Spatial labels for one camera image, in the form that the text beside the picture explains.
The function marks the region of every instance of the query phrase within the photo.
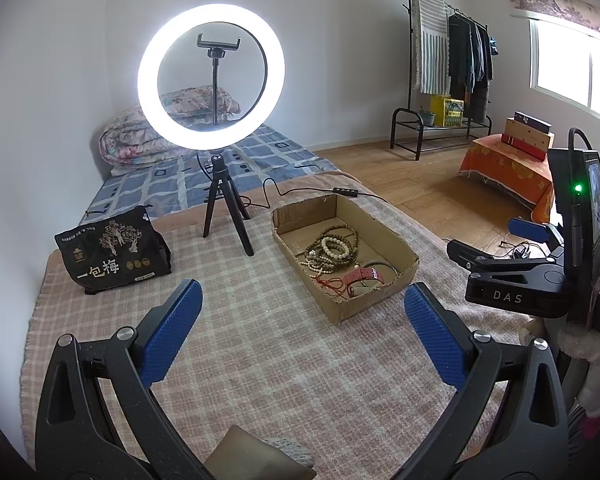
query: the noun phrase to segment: gift box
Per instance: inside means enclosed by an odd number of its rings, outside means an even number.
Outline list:
[[[538,158],[540,160],[545,160],[546,158],[546,152],[543,151],[541,148],[536,148],[535,146],[532,146],[524,140],[517,139],[516,137],[512,137],[507,134],[502,134],[502,142],[508,144],[509,146],[513,146],[514,148],[522,150],[523,152],[528,153],[529,155],[533,155],[535,158]]]

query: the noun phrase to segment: striped towel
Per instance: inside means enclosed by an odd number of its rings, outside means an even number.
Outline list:
[[[449,25],[442,0],[412,0],[416,77],[423,94],[449,94]]]

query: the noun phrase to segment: blue gripper pad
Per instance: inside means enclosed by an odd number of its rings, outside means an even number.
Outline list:
[[[162,319],[141,349],[138,374],[146,388],[164,379],[180,347],[202,310],[202,287],[195,280],[182,282],[162,306],[154,307]],[[138,325],[139,336],[144,319]]]
[[[464,348],[436,309],[465,338]],[[468,354],[473,349],[469,346],[469,329],[454,312],[445,310],[440,305],[424,283],[413,283],[407,287],[404,293],[404,311],[440,378],[446,384],[462,389],[467,378]]]
[[[549,241],[547,228],[542,224],[536,224],[535,222],[529,222],[520,218],[512,218],[509,220],[507,228],[512,235],[531,240],[538,244],[545,244]]]

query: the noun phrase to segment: pink plaid blanket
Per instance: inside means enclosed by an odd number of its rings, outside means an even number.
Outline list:
[[[291,187],[358,187],[340,174],[288,181]],[[276,193],[269,187],[269,196]],[[276,199],[299,201],[316,192]],[[258,192],[252,194],[262,203]],[[424,281],[471,329],[512,342],[525,316],[467,304],[466,272],[448,260],[445,245],[423,226],[378,199],[356,203],[410,244]],[[165,217],[161,230],[173,253],[173,274],[85,296],[62,263],[50,258],[30,321],[22,370],[22,414],[33,457],[38,398],[58,336],[108,338],[161,304],[183,278],[205,295],[202,313],[166,379],[152,387],[167,416],[204,460],[232,424],[254,436],[285,436],[306,445],[321,479],[385,479],[407,459],[444,410],[454,390],[440,381],[404,314],[402,294],[331,325],[272,238],[270,212],[253,210],[246,223],[255,248],[248,258],[227,215],[218,207],[212,233],[202,238],[194,210]],[[497,389],[495,397],[501,395]],[[130,452],[141,456],[110,388],[112,416]],[[475,437],[485,433],[490,404]]]

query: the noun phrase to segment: potted plant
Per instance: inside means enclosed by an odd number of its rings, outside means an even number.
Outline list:
[[[420,118],[422,119],[422,124],[425,126],[433,126],[433,121],[436,120],[436,115],[433,112],[426,112],[423,110],[422,106],[419,111]]]

